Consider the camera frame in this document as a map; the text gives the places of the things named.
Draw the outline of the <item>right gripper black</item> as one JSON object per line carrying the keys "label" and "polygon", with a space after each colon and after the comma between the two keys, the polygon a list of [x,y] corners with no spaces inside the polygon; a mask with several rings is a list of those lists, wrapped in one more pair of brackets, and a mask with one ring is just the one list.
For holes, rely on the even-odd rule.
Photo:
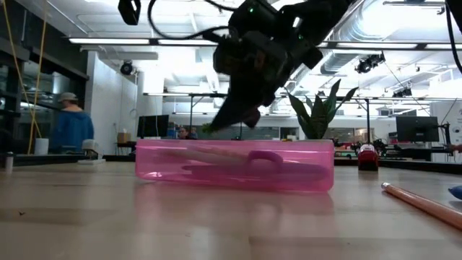
{"label": "right gripper black", "polygon": [[241,38],[230,35],[220,39],[213,67],[230,77],[230,85],[211,127],[220,131],[244,123],[253,129],[261,117],[258,108],[273,103],[275,92],[293,71],[301,64],[312,69],[322,58],[322,52],[301,35],[278,41],[250,31]]}

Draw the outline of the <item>purple handled scissors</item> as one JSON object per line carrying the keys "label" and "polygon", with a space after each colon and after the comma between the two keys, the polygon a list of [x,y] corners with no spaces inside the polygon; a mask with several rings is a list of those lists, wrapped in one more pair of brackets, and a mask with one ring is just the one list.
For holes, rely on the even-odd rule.
{"label": "purple handled scissors", "polygon": [[216,155],[224,159],[237,161],[248,172],[250,170],[263,171],[268,168],[275,173],[280,173],[284,166],[284,159],[280,155],[266,150],[233,151],[219,147],[194,147],[193,149],[208,155]]}

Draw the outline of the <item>orange pencil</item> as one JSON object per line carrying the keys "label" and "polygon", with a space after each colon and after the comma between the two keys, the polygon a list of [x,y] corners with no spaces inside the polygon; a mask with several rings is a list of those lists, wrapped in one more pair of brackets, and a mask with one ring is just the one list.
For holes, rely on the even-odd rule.
{"label": "orange pencil", "polygon": [[462,231],[462,212],[407,191],[403,188],[399,188],[398,186],[394,186],[390,183],[382,183],[381,188],[384,192],[391,196],[394,196],[397,199],[448,224],[449,226]]}

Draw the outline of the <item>pink translucent plastic supply box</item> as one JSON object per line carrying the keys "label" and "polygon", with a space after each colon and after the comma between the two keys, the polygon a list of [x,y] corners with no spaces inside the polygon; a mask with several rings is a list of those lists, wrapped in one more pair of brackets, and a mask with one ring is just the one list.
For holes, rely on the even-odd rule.
{"label": "pink translucent plastic supply box", "polygon": [[[226,150],[266,150],[284,159],[282,172],[250,170],[241,164],[215,165],[175,159],[159,148],[219,147]],[[334,146],[329,140],[283,142],[271,140],[140,139],[136,144],[135,174],[149,181],[262,191],[327,192],[334,184]]]}

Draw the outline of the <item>black ceiling lighting track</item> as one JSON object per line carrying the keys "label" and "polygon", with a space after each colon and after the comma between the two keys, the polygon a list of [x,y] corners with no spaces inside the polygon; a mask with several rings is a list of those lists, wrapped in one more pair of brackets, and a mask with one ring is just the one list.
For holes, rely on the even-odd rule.
{"label": "black ceiling lighting track", "polygon": [[[155,38],[69,38],[69,42],[80,45],[97,46],[215,46],[208,40],[168,40]],[[450,43],[404,43],[404,42],[348,42],[324,41],[319,48],[346,50],[379,50],[379,51],[450,51]]]}

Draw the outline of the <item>green snake plant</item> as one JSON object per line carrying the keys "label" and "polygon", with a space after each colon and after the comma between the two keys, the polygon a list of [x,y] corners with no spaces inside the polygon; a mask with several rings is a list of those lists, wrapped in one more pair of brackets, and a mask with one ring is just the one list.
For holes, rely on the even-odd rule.
{"label": "green snake plant", "polygon": [[298,123],[307,139],[322,139],[328,125],[334,119],[336,112],[347,101],[350,101],[359,89],[354,87],[338,100],[341,80],[333,84],[328,96],[315,95],[313,99],[305,97],[304,101],[287,92],[290,105],[296,113]]}

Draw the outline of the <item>black computer monitor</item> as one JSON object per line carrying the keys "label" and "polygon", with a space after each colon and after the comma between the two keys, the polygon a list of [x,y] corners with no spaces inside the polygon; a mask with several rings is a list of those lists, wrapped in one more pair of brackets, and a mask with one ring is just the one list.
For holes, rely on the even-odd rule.
{"label": "black computer monitor", "polygon": [[138,122],[137,136],[145,137],[166,137],[169,124],[169,115],[140,116]]}
{"label": "black computer monitor", "polygon": [[439,124],[434,116],[397,116],[399,142],[439,142]]}

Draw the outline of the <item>red stapler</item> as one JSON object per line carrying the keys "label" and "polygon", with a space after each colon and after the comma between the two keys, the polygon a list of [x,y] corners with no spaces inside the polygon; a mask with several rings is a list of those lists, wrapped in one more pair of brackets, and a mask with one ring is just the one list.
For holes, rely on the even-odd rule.
{"label": "red stapler", "polygon": [[378,171],[378,153],[372,144],[364,144],[360,147],[358,169]]}

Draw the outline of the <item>white small device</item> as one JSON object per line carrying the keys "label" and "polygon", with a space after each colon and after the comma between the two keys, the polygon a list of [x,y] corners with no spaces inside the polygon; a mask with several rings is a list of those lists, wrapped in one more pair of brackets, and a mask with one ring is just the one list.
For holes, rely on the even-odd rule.
{"label": "white small device", "polygon": [[103,159],[103,150],[94,139],[85,139],[82,142],[82,151],[86,158],[78,160],[79,164],[97,165],[105,162],[105,159]]}

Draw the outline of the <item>black background desk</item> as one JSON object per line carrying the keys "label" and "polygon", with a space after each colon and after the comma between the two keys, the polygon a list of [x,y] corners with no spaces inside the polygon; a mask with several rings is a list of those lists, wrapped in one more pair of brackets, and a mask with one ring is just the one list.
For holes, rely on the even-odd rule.
{"label": "black background desk", "polygon": [[[357,157],[359,149],[363,145],[361,142],[339,142],[338,139],[333,139],[335,156],[347,157],[352,159]],[[388,145],[382,142],[381,139],[376,139],[372,142],[372,146],[380,159],[387,160],[404,160],[405,158],[412,160],[431,161],[432,154],[445,154],[453,156],[456,149],[454,145],[445,145],[443,147],[400,147],[397,144]]]}

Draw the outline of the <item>white cylinder container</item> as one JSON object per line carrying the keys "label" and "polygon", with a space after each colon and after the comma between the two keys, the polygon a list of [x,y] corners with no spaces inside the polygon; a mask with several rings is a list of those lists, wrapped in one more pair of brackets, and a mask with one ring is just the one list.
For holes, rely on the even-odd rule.
{"label": "white cylinder container", "polygon": [[49,147],[49,139],[36,138],[34,145],[34,155],[47,155]]}

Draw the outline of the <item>black metal stand frame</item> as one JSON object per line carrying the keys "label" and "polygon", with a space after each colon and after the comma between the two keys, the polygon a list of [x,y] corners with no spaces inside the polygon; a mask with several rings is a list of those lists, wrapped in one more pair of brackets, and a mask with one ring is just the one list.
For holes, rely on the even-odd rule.
{"label": "black metal stand frame", "polygon": [[[210,123],[213,117],[216,116],[218,108],[215,107],[214,98],[204,96],[203,93],[191,97],[190,93],[144,93],[143,98],[150,98],[155,101],[161,101],[161,114],[169,114],[170,119],[177,124],[186,124],[188,126],[200,126],[205,123]],[[301,126],[292,107],[287,104],[288,99],[283,98],[279,103],[283,108],[288,108],[288,111],[272,111],[269,108],[262,107],[261,119],[257,123],[257,127],[272,127],[272,128],[298,128],[299,137],[304,139]],[[353,116],[335,116],[333,121],[328,125],[329,128],[366,128],[367,119],[365,115]]]}

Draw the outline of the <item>silver ventilation duct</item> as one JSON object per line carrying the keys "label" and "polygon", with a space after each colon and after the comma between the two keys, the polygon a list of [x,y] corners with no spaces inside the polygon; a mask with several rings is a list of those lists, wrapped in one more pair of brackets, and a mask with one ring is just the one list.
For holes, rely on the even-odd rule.
{"label": "silver ventilation duct", "polygon": [[[387,0],[356,0],[352,10],[348,11],[340,23],[335,26],[327,40],[333,41],[382,41],[391,35],[396,27],[394,25],[380,25],[388,16],[383,11],[383,2]],[[320,72],[333,75],[352,61],[356,56],[353,53],[337,53],[330,50],[327,59],[322,63]]]}

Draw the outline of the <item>black aluminium table frame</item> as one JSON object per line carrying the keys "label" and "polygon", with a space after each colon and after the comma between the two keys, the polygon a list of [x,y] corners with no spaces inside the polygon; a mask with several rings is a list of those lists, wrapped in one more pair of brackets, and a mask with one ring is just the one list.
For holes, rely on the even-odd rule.
{"label": "black aluminium table frame", "polygon": [[[6,154],[0,154],[0,168],[4,167]],[[50,165],[77,163],[78,160],[87,159],[84,155],[13,155],[13,166]],[[135,162],[134,156],[104,155],[107,162]],[[379,160],[380,168],[396,168],[434,173],[447,173],[462,176],[462,164],[454,162],[424,162],[410,160]],[[335,166],[357,166],[357,159],[341,159],[335,157]]]}

